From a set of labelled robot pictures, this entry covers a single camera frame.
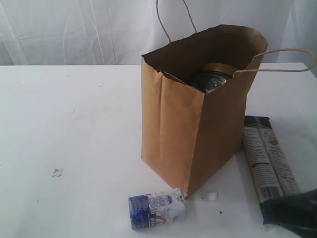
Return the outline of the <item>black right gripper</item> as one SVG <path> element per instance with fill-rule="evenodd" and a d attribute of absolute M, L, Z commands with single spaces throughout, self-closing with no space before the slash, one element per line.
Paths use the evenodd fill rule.
<path fill-rule="evenodd" d="M 262 203 L 264 225 L 279 225 L 299 236 L 317 234 L 317 191 L 272 198 Z"/>

